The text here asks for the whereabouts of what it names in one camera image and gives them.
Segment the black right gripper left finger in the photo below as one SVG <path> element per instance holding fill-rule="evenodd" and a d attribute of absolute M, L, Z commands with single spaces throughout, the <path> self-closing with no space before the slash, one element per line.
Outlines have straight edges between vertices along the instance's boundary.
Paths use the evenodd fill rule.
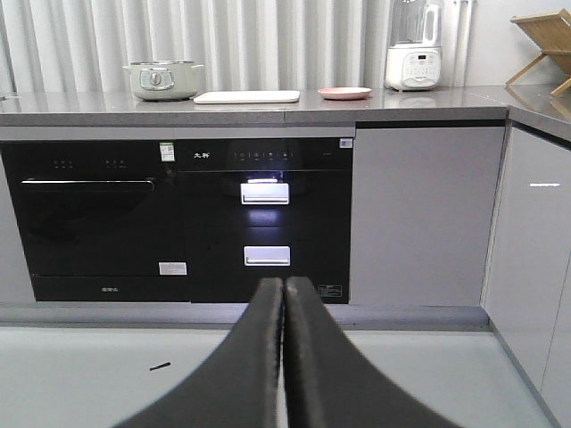
<path fill-rule="evenodd" d="M 263 278 L 224 341 L 119 427 L 276 427 L 283 281 Z"/>

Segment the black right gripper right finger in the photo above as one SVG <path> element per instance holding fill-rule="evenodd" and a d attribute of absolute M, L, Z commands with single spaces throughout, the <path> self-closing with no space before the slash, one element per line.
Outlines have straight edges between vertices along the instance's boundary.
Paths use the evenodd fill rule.
<path fill-rule="evenodd" d="M 285 397 L 292 427 L 452 427 L 379 371 L 343 333 L 307 277 L 285 285 Z"/>

